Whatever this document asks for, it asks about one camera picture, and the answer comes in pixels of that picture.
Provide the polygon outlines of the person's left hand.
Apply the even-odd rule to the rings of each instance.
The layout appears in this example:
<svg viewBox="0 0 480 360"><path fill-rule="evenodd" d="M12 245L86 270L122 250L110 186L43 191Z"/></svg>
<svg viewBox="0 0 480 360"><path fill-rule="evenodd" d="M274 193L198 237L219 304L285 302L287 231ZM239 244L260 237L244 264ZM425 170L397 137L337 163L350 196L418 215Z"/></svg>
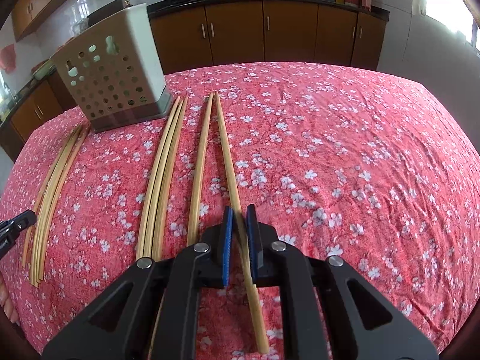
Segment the person's left hand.
<svg viewBox="0 0 480 360"><path fill-rule="evenodd" d="M12 323L19 323L19 315L13 305L5 280L0 274L0 304L6 317Z"/></svg>

